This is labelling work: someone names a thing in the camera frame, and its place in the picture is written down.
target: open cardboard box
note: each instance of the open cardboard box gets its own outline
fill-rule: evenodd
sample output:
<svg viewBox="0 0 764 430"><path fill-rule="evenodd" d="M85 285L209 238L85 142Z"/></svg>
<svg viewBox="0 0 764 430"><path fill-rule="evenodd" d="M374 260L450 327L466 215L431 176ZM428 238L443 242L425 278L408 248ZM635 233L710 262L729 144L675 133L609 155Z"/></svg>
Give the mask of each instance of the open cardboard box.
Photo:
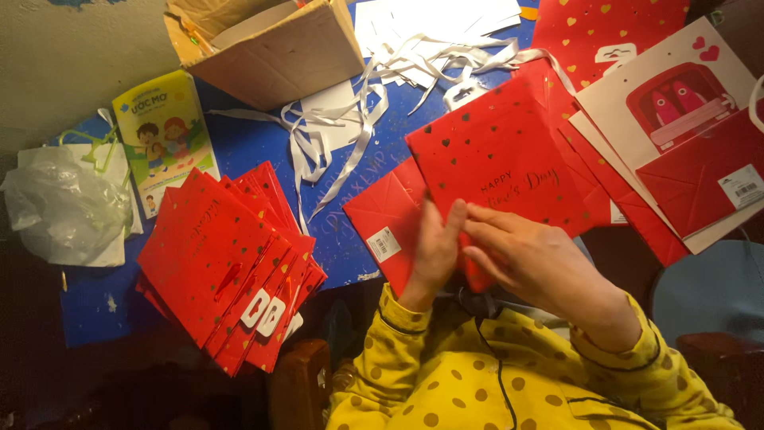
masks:
<svg viewBox="0 0 764 430"><path fill-rule="evenodd" d="M345 0L313 0L299 9L280 3L168 0L168 12L186 30L167 15L164 22L184 69L263 111L363 71ZM202 49L206 43L216 45L214 54Z"/></svg>

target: pink heart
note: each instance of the pink heart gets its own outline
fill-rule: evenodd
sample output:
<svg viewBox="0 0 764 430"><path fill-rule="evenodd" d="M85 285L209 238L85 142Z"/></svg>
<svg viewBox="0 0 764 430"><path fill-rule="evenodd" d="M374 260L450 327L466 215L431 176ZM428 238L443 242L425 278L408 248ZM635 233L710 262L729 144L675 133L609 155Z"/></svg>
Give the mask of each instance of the pink heart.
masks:
<svg viewBox="0 0 764 430"><path fill-rule="evenodd" d="M703 36L698 37L695 39L695 43L692 44L693 49L703 49L706 47L706 40L703 39Z"/></svg>
<svg viewBox="0 0 764 430"><path fill-rule="evenodd" d="M719 59L719 47L711 45L708 50L701 52L702 61L716 61Z"/></svg>

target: clear plastic bag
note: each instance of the clear plastic bag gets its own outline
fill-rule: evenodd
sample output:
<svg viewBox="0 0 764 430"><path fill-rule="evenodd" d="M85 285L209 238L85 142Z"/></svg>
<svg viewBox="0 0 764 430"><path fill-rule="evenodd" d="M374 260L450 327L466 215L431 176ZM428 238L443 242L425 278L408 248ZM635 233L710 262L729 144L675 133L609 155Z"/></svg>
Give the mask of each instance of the clear plastic bag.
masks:
<svg viewBox="0 0 764 430"><path fill-rule="evenodd" d="M128 191L81 168L69 149L22 151L18 164L0 185L11 228L48 262L87 265L132 224Z"/></svg>

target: light blue stool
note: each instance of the light blue stool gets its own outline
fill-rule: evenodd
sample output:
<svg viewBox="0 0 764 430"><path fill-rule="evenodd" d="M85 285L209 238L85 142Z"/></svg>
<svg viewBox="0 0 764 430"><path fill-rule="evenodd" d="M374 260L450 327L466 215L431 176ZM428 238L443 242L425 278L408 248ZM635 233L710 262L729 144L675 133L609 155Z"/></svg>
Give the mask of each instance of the light blue stool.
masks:
<svg viewBox="0 0 764 430"><path fill-rule="evenodd" d="M683 334L726 331L764 342L764 245L721 240L666 269L652 317L671 347Z"/></svg>

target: blue table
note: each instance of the blue table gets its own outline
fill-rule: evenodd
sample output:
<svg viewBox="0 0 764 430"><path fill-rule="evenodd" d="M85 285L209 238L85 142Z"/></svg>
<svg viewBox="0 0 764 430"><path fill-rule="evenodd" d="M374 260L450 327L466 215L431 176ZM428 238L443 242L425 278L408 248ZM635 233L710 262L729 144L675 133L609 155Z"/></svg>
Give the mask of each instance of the blue table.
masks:
<svg viewBox="0 0 764 430"><path fill-rule="evenodd" d="M520 0L520 5L537 7L534 0ZM348 5L355 16L355 4ZM533 37L534 22L523 19L518 28L495 34L497 38L518 37L520 48L528 48ZM499 47L488 48L492 54ZM447 72L457 76L458 70ZM474 76L487 88L494 88L510 78L503 70ZM316 238L314 257L329 278L323 289L348 285L378 274L379 268L361 238L345 216L342 205L361 193L411 154L403 137L447 112L442 101L443 93L450 84L441 81L427 101L411 116L407 113L419 102L423 88L406 84L386 86L390 108L376 124L375 135L356 169L345 182L339 195L308 225L310 235ZM217 88L196 80L199 99L204 111L210 109L250 109ZM370 96L377 102L376 96ZM272 112L279 116L280 109ZM297 208L293 169L289 151L289 135L279 125L255 122L225 116L205 115L212 146L218 159L221 175L230 178L246 173L263 161L273 163L286 198L293 209ZM309 216L321 197L337 177L352 152L352 146L332 153L332 166L324 178L314 187L302 188L303 209ZM144 219L145 234L125 243L124 266L113 269L66 268L68 292L61 292L62 319L66 345L75 347L92 342L116 339L140 327L156 324L161 320L158 313L135 292L135 282L140 268L135 262L143 249L153 220ZM107 301L113 298L117 305L110 311Z"/></svg>

